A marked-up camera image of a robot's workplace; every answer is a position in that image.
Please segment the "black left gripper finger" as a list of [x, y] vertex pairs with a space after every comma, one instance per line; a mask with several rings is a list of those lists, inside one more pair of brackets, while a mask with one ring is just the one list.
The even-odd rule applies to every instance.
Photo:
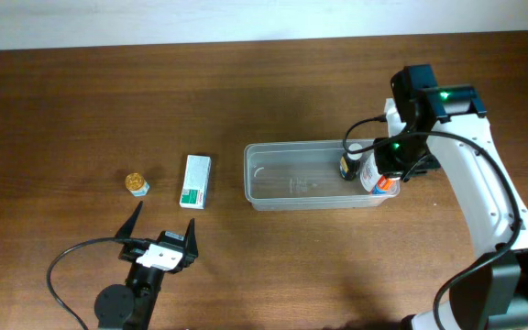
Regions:
[[131, 238], [131, 235], [134, 231], [135, 225], [137, 223], [138, 217], [143, 207], [143, 202], [140, 201], [137, 204], [137, 207], [133, 211], [132, 215], [121, 225], [121, 227], [115, 233], [115, 238], [126, 239]]
[[187, 258], [198, 258], [199, 257], [199, 251], [198, 246], [196, 242], [196, 235], [195, 235], [195, 219], [192, 218], [187, 226], [185, 238], [184, 238], [184, 245], [185, 245], [185, 254]]

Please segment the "white squeeze bottle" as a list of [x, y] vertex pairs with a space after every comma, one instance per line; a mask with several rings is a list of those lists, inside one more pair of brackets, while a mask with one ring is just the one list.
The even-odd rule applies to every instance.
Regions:
[[360, 168], [359, 178], [362, 187], [369, 194], [372, 194], [381, 177], [382, 175], [378, 171], [375, 155], [373, 152], [370, 152]]

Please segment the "dark bottle white cap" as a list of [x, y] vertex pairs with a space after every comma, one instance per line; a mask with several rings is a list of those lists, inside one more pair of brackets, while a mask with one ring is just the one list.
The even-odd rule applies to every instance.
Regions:
[[358, 153], [363, 147], [358, 143], [351, 144], [348, 149], [350, 152], [345, 151], [339, 162], [339, 170], [342, 178], [346, 181], [353, 181], [359, 171], [361, 165], [362, 154]]

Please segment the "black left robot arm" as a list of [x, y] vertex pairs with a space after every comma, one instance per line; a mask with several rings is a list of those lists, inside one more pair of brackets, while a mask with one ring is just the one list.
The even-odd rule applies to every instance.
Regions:
[[104, 288], [96, 297], [94, 313], [100, 329], [147, 329], [167, 274], [190, 267], [199, 257], [195, 222], [183, 236], [163, 231], [156, 239], [131, 237], [143, 204], [115, 234], [123, 245], [118, 258], [130, 264], [123, 284]]

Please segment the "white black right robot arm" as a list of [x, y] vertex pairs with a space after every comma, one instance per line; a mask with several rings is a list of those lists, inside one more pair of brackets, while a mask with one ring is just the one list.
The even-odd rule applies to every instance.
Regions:
[[528, 209], [495, 148], [474, 87], [443, 87], [430, 65], [406, 66], [390, 80], [395, 112], [375, 141], [378, 172], [407, 181], [442, 169], [467, 222], [475, 261], [437, 292], [431, 309], [403, 329], [528, 327]]

